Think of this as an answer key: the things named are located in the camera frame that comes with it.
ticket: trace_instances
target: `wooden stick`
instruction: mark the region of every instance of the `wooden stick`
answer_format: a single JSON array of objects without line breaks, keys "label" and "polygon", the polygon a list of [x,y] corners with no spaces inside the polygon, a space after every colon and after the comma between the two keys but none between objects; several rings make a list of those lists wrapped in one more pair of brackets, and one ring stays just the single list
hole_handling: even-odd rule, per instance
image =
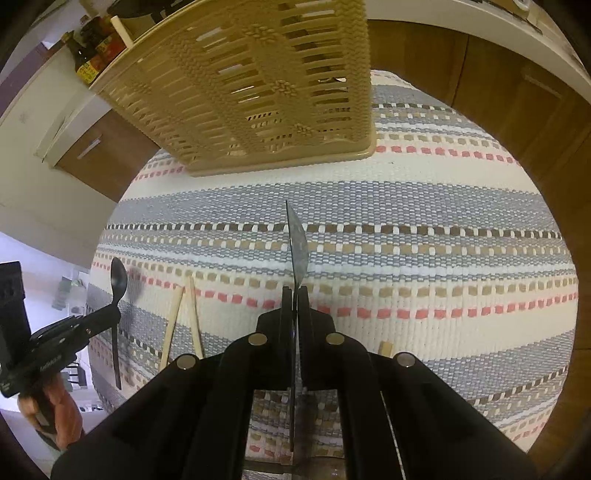
[{"label": "wooden stick", "polygon": [[203,348],[201,346],[201,335],[199,333],[199,318],[197,317],[197,304],[195,302],[195,283],[193,277],[187,277],[186,289],[189,291],[189,325],[191,335],[193,335],[193,347],[195,355],[203,358]]},{"label": "wooden stick", "polygon": [[390,342],[384,342],[383,340],[379,343],[378,355],[387,356],[392,358],[392,348],[394,345]]},{"label": "wooden stick", "polygon": [[170,302],[170,311],[166,317],[166,334],[164,335],[164,345],[162,346],[162,358],[160,359],[160,370],[164,370],[168,365],[168,356],[170,355],[170,346],[173,342],[174,326],[177,323],[178,310],[183,299],[184,287],[177,285],[173,290],[173,298]]},{"label": "wooden stick", "polygon": [[127,32],[127,29],[125,28],[123,23],[121,23],[121,20],[119,19],[119,17],[117,17],[117,15],[111,18],[111,25],[113,25],[113,28],[119,34],[121,40],[123,40],[123,43],[127,48],[131,48],[134,46],[134,41],[129,36],[129,32]]}]

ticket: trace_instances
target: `cabinet handle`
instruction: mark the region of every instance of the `cabinet handle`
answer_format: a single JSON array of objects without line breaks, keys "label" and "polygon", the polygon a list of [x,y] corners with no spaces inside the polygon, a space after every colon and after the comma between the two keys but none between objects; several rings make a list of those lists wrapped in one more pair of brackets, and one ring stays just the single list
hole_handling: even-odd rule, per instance
[{"label": "cabinet handle", "polygon": [[88,147],[86,147],[84,150],[82,150],[82,152],[76,158],[78,160],[82,160],[82,157],[84,157],[84,155],[86,155],[89,151],[91,151],[93,148],[95,148],[99,143],[100,143],[100,137],[97,138],[96,140],[92,141],[90,143],[90,145],[88,145]]}]

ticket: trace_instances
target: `bottle label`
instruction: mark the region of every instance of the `bottle label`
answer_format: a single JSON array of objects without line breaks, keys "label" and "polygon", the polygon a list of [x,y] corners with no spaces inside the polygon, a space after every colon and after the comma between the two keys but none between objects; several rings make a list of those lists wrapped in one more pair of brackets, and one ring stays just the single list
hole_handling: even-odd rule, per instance
[{"label": "bottle label", "polygon": [[85,83],[90,85],[104,69],[105,62],[103,62],[101,57],[95,55],[89,61],[80,65],[76,73],[85,81]]},{"label": "bottle label", "polygon": [[109,35],[96,46],[96,51],[100,53],[107,63],[111,63],[124,50],[125,44],[117,34]]}]

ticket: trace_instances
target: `woven basket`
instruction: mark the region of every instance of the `woven basket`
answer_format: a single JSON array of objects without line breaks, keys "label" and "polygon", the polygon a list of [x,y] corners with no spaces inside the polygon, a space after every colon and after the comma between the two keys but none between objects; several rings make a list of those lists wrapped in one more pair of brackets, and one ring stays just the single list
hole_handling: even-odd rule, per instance
[{"label": "woven basket", "polygon": [[206,0],[167,17],[92,90],[192,175],[371,155],[363,0]]}]

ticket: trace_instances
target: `finger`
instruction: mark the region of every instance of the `finger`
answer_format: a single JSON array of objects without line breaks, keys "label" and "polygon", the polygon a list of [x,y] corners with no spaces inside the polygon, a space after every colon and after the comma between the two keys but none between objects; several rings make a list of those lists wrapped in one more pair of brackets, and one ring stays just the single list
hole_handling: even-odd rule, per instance
[{"label": "finger", "polygon": [[18,409],[25,416],[34,415],[39,411],[39,405],[33,397],[23,397],[21,395],[17,398]]},{"label": "finger", "polygon": [[39,425],[37,416],[35,415],[39,409],[35,399],[32,397],[22,397],[19,395],[17,398],[17,404],[22,416],[27,419],[33,428],[36,430],[41,430],[41,425]]},{"label": "finger", "polygon": [[65,450],[69,444],[80,440],[82,434],[82,415],[74,400],[68,395],[56,405],[56,444]]},{"label": "finger", "polygon": [[61,403],[65,396],[69,397],[68,392],[64,387],[64,381],[59,374],[54,375],[51,380],[43,385],[43,391],[52,405],[58,405]]}]

